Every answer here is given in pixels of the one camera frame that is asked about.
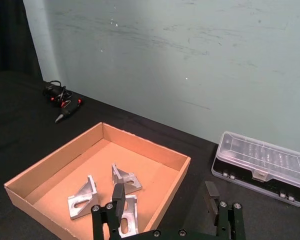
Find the plastic storage case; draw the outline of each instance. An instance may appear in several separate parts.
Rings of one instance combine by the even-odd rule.
[[[211,171],[216,177],[300,207],[300,152],[226,131]]]

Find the bolt head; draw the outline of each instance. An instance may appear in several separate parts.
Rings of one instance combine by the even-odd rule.
[[[153,232],[153,236],[154,236],[154,237],[160,237],[160,235],[161,235],[161,233],[160,233],[159,230],[155,230],[155,231]]]
[[[109,203],[107,206],[106,206],[106,209],[112,209],[114,206],[112,205],[112,203]]]
[[[100,209],[98,205],[93,206],[92,211],[97,212]]]
[[[226,206],[227,206],[227,204],[226,204],[226,202],[225,202],[225,201],[221,201],[221,202],[220,202],[220,206],[224,208],[224,207],[226,207]]]
[[[240,209],[241,208],[241,204],[236,202],[235,204],[233,204],[233,206],[236,208],[236,209]]]
[[[184,237],[185,235],[187,235],[187,232],[185,230],[181,229],[181,230],[179,230],[179,235],[181,237]]]

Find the cardboard box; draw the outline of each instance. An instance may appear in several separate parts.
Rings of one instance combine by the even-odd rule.
[[[91,214],[70,220],[69,196],[92,175],[103,206],[114,189],[111,164],[135,173],[139,232],[155,229],[188,170],[190,157],[99,123],[4,184],[12,203],[61,239],[93,239]],[[109,238],[104,225],[104,237]]]

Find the black table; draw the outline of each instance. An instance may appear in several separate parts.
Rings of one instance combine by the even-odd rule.
[[[248,240],[300,240],[300,208],[211,174],[217,144],[88,97],[82,97],[85,104],[75,115],[55,124],[59,110],[45,101],[43,87],[44,82],[23,74],[0,73],[0,240],[58,239],[14,207],[3,184],[99,122],[192,158],[159,228],[214,234],[203,199],[204,181],[213,181],[221,199],[243,205]]]

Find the clear plastic lid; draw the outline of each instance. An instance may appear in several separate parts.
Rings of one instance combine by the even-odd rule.
[[[300,152],[226,131],[216,157],[251,170],[259,181],[277,179],[300,188]]]

